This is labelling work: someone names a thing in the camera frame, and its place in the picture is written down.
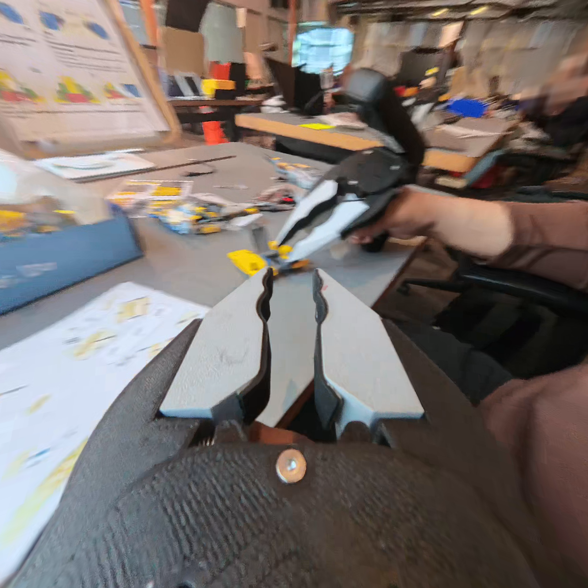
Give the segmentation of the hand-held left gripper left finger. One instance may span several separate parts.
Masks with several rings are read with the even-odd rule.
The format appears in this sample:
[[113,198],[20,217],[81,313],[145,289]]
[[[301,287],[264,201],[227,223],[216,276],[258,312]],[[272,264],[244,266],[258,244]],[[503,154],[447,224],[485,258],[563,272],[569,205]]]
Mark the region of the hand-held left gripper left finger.
[[201,320],[159,411],[166,417],[253,423],[270,398],[268,321],[273,271],[248,278]]

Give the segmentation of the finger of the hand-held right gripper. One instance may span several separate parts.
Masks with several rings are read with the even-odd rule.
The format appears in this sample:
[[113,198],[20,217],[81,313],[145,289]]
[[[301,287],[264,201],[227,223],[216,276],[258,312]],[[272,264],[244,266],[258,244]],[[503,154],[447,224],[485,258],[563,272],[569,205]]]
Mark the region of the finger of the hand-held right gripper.
[[310,230],[327,220],[339,204],[339,184],[335,180],[322,180],[296,204],[274,238],[278,245],[291,247]]
[[344,201],[338,204],[327,220],[313,227],[304,238],[294,244],[286,263],[294,264],[309,259],[314,253],[340,241],[344,230],[367,210],[369,205],[365,201]]

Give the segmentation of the yellow black brick assembly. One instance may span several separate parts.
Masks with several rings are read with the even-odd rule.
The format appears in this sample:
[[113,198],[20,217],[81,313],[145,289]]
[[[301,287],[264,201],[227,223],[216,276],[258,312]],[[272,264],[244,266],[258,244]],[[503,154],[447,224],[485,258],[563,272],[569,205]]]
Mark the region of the yellow black brick assembly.
[[251,228],[253,249],[239,249],[227,254],[231,263],[244,275],[251,277],[266,269],[270,269],[274,277],[289,275],[298,271],[308,270],[311,263],[308,259],[292,261],[293,248],[289,245],[278,245],[269,240],[264,225],[258,224]]

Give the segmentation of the blue cardboard kit box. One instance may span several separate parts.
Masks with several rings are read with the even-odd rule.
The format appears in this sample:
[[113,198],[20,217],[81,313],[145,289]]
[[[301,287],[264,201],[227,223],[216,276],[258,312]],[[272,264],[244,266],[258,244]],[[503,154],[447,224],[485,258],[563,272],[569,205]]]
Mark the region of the blue cardboard kit box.
[[139,234],[122,213],[1,244],[1,314],[17,310],[143,257]]

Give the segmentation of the clear bag yellow gear parts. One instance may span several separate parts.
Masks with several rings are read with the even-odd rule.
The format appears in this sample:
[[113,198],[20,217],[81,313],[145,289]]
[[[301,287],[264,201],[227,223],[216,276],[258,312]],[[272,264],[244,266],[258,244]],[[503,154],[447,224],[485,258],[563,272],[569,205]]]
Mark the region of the clear bag yellow gear parts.
[[33,162],[1,151],[1,242],[60,232],[111,219],[92,187],[59,178]]

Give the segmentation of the person's right forearm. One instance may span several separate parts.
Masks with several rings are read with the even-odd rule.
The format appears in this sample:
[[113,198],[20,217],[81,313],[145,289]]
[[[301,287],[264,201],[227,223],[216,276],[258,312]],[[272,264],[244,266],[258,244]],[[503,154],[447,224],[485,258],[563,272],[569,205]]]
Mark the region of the person's right forearm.
[[435,229],[445,244],[494,268],[587,293],[587,203],[450,198]]

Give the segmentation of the wooden-edged background desk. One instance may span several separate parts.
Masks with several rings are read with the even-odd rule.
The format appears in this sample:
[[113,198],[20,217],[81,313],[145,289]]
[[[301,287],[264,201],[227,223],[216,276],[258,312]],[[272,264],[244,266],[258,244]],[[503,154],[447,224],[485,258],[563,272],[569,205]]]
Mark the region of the wooden-edged background desk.
[[[385,144],[383,135],[366,128],[319,129],[318,122],[291,113],[238,114],[235,122],[241,129],[254,130],[267,135],[281,136],[310,143],[344,149],[363,151]],[[453,126],[462,129],[459,146],[461,150],[451,151],[438,146],[427,148],[423,165],[441,171],[467,173],[487,153],[498,148],[517,128],[518,122],[491,118],[464,118]]]

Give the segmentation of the grey desk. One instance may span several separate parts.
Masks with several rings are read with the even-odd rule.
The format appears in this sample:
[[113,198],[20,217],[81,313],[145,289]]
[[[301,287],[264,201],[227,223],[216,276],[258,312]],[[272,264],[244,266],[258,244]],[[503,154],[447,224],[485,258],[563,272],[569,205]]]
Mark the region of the grey desk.
[[[275,170],[270,158],[275,157],[309,165],[322,172],[330,167],[329,164],[246,143],[224,143],[148,153],[146,158],[155,163],[156,169],[136,178],[180,180],[184,173],[197,170],[195,161],[216,159],[216,172],[198,176],[194,188],[232,202],[242,202],[273,184]],[[221,184],[243,184],[249,189],[213,187]],[[136,227],[143,245],[143,258],[2,316],[1,348],[63,319],[118,283],[142,284],[212,307],[243,282],[244,276],[226,255],[250,248],[248,232],[179,236],[150,217],[137,219]],[[314,267],[323,269],[363,303],[376,309],[401,281],[402,273],[422,246],[421,238],[391,240],[377,254],[351,247],[339,259],[332,257],[326,249],[311,260]],[[316,324],[312,272],[279,277],[274,283],[270,311],[271,397],[260,421],[286,429],[313,393]]]

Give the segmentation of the person's right hand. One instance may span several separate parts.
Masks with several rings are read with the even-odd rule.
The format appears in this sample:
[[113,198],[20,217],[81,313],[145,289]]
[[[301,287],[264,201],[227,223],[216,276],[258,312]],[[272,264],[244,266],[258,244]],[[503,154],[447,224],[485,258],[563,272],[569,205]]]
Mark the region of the person's right hand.
[[444,196],[440,194],[406,187],[381,217],[351,232],[347,241],[368,246],[381,235],[399,240],[432,237],[443,202]]

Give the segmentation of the black laptop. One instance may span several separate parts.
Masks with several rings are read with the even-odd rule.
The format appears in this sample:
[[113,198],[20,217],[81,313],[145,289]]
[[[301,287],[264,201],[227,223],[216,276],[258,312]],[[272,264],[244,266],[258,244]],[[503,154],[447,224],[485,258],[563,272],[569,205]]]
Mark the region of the black laptop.
[[325,92],[320,74],[306,72],[301,67],[293,67],[270,57],[266,57],[265,61],[288,110],[304,116],[323,114]]

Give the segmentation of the orange plastic object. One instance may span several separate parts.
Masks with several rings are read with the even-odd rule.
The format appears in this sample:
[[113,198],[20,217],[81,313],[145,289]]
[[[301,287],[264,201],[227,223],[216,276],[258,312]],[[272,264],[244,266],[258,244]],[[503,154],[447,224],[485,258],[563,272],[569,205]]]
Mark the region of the orange plastic object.
[[207,145],[220,145],[230,142],[224,131],[224,122],[226,121],[223,110],[212,107],[200,107],[202,115],[202,132]]

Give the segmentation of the yellow plastic box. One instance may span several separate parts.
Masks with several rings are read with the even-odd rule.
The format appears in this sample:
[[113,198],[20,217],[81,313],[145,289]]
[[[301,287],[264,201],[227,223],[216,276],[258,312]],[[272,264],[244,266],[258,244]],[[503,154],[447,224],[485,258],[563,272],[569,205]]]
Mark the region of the yellow plastic box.
[[236,83],[230,79],[203,78],[201,93],[206,99],[233,99],[236,95]]

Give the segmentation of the instruction booklet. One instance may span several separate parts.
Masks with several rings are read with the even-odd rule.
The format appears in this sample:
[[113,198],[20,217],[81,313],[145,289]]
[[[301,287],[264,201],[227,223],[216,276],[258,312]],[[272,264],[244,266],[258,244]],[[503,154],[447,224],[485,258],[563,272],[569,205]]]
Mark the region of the instruction booklet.
[[1,583],[51,518],[107,409],[208,310],[126,282],[1,350]]

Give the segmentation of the yellow black sticker sheet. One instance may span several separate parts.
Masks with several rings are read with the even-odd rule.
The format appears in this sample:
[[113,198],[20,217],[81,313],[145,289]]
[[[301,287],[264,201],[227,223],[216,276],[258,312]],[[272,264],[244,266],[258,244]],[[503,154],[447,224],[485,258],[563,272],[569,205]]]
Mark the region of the yellow black sticker sheet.
[[130,209],[151,201],[181,200],[192,193],[193,180],[125,180],[106,200]]

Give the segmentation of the black office chair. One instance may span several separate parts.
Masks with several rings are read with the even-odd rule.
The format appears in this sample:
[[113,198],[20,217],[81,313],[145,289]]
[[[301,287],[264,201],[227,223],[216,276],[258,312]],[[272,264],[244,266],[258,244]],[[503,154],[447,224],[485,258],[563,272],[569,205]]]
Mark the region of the black office chair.
[[559,316],[587,319],[587,294],[580,290],[529,273],[480,265],[463,254],[457,260],[450,278],[405,279],[398,292],[408,295],[411,286],[458,294],[481,288],[544,306]]

